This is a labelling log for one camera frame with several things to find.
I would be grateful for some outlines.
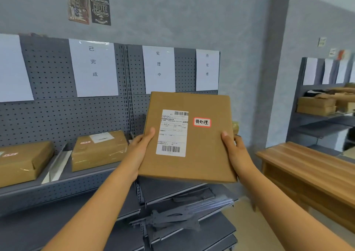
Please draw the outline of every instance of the person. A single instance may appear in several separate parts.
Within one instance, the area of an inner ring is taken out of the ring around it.
[[[155,130],[151,128],[145,136],[137,136],[132,141],[120,165],[42,251],[104,249],[154,134]],[[250,192],[286,251],[354,251],[350,245],[293,202],[255,167],[240,136],[234,136],[233,140],[223,132],[221,137],[240,182]]]

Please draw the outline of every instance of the brown coffee poster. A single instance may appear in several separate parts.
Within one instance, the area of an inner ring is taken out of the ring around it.
[[[109,0],[90,0],[90,6],[93,23],[111,25]]]
[[[69,20],[89,24],[89,0],[68,0]]]

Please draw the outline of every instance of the forearm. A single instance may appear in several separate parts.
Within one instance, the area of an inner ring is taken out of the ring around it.
[[[252,169],[247,177],[240,180],[286,251],[353,250],[292,201],[258,169]]]
[[[103,250],[131,184],[132,176],[119,166],[43,251]]]

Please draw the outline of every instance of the barcode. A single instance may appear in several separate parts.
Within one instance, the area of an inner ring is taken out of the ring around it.
[[[162,146],[162,151],[180,153],[180,146]]]
[[[179,112],[179,111],[175,111],[175,115],[189,115],[189,112]]]

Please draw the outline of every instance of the finger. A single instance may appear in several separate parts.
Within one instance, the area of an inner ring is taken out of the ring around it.
[[[235,149],[235,144],[234,141],[232,140],[231,137],[228,136],[227,132],[222,132],[221,134],[222,141],[224,142],[225,146],[227,146],[228,151],[232,151]]]
[[[148,143],[151,141],[151,139],[154,137],[155,134],[155,128],[151,127],[149,130],[149,133],[143,137],[141,140],[141,144],[144,145],[144,147],[148,146]]]
[[[131,142],[130,145],[136,146],[136,145],[142,140],[142,138],[143,138],[143,135],[142,135],[142,134],[141,134],[141,135],[138,135],[137,137],[135,137],[135,138],[133,139],[133,141]]]
[[[239,135],[234,135],[234,140],[235,140],[235,143],[237,144],[238,148],[240,148],[240,149],[245,148],[242,137],[240,137]]]

